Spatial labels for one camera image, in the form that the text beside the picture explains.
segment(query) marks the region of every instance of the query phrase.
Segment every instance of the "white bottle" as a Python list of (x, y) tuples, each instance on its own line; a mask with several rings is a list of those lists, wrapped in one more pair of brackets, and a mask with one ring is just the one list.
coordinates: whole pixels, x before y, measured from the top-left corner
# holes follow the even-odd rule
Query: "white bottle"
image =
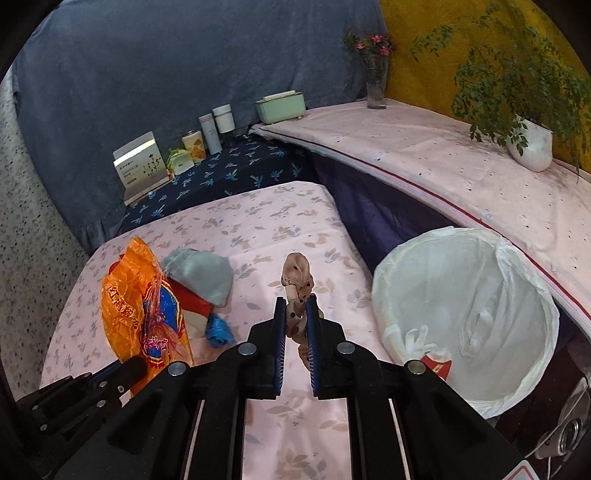
[(215, 155), (222, 151), (222, 145), (217, 135), (216, 123), (213, 119), (213, 115), (208, 113), (199, 117), (199, 123), (203, 130), (203, 136), (205, 137), (205, 144), (209, 150), (210, 155)]
[(221, 134), (234, 130), (234, 117), (232, 116), (230, 104), (219, 106), (212, 111), (213, 116), (216, 118), (217, 129)]

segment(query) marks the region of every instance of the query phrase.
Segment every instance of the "white flower pot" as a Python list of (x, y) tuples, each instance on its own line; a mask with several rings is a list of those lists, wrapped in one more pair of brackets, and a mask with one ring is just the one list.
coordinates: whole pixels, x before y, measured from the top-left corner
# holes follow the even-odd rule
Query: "white flower pot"
[(527, 126), (527, 129), (520, 129), (527, 139), (527, 147), (523, 149), (523, 155), (521, 155), (515, 144), (507, 143), (509, 153), (525, 168), (533, 171), (547, 169), (552, 163), (552, 132), (529, 120), (521, 121)]

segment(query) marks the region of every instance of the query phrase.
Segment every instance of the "glass vase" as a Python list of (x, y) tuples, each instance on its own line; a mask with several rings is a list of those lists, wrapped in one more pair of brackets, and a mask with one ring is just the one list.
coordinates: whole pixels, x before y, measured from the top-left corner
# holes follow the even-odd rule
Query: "glass vase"
[(363, 58), (365, 66), (365, 82), (368, 91), (368, 108), (383, 110), (386, 108), (384, 90), (388, 78), (388, 57), (367, 55)]

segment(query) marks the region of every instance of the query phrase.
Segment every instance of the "orange plastic bag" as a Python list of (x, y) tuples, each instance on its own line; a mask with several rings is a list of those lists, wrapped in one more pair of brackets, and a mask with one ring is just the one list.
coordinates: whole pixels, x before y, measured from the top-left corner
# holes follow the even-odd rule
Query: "orange plastic bag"
[(148, 374), (135, 395), (168, 364), (193, 366), (183, 311), (160, 268), (141, 239), (134, 238), (119, 264), (103, 279), (101, 307), (105, 334), (120, 361), (143, 357)]

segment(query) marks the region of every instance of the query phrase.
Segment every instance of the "potted plant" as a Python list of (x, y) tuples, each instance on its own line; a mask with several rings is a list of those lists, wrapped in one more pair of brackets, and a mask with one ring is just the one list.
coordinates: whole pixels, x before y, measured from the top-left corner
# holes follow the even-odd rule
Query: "potted plant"
[(384, 109), (384, 90), (388, 78), (388, 59), (396, 50), (389, 36), (382, 34), (358, 37), (348, 32), (345, 35), (347, 48), (359, 54), (365, 68), (365, 82), (368, 91), (368, 108)]
[(472, 124), (470, 137), (482, 142), (488, 136), (522, 165), (541, 171), (552, 162), (554, 135), (578, 169), (579, 153), (589, 148), (591, 80), (565, 66), (554, 43), (527, 25), (515, 5), (502, 9), (493, 2), (485, 15), (441, 25), (415, 38), (411, 54), (417, 61), (424, 52), (439, 56), (474, 27), (479, 38), (457, 67), (452, 103), (454, 115)]

